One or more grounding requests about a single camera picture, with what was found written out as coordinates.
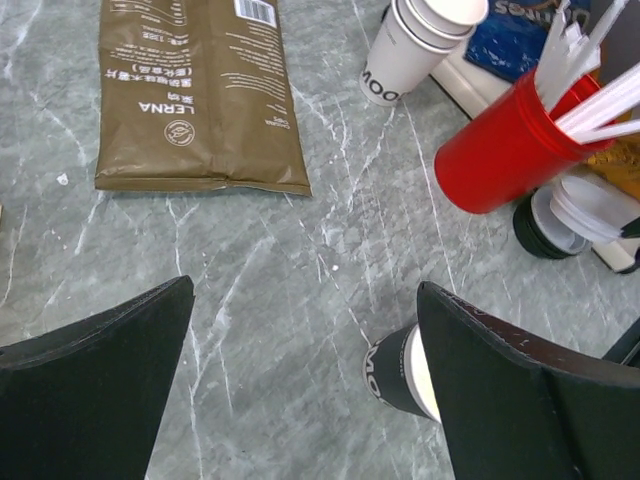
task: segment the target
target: blue package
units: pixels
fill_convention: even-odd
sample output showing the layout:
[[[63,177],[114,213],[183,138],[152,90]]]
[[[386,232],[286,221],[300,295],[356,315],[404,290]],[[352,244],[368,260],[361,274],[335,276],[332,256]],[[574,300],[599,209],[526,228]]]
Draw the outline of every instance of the blue package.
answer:
[[[489,0],[489,16],[469,40],[465,59],[516,81],[535,67],[560,0]],[[591,0],[573,0],[568,23],[589,22]]]

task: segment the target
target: brown bag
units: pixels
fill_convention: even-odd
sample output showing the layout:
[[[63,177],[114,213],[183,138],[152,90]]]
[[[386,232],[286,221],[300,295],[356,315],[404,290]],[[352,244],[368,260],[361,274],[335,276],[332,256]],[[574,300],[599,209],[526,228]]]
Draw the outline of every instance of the brown bag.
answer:
[[[276,0],[103,0],[96,188],[311,195]]]

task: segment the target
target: marble table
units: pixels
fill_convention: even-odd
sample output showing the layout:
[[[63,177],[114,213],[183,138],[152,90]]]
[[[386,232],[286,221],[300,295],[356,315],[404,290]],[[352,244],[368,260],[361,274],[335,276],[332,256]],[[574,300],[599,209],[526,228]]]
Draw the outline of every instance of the marble table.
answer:
[[[0,0],[0,344],[191,275],[151,480],[453,478],[442,428],[361,379],[367,345],[415,321],[421,279],[592,355],[639,314],[637,277],[536,260],[511,206],[447,202],[433,157],[463,113],[432,81],[395,109],[358,89],[383,6],[281,1],[306,199],[96,192],[99,2]]]

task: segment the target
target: red container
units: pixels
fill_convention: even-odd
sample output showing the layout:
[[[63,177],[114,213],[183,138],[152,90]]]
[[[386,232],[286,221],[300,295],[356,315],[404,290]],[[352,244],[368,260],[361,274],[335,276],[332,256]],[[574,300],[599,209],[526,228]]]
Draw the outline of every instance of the red container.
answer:
[[[549,115],[533,74],[521,77],[438,150],[436,178],[461,209],[488,213],[613,144],[606,140],[580,145],[553,121],[597,92],[595,80],[580,79]]]

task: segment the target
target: barcode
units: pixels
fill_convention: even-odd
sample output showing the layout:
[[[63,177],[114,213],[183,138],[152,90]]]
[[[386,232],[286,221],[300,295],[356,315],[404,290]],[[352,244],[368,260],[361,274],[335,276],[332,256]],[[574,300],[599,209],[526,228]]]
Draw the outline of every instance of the barcode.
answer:
[[[236,15],[276,28],[276,10],[262,0],[235,0]]]

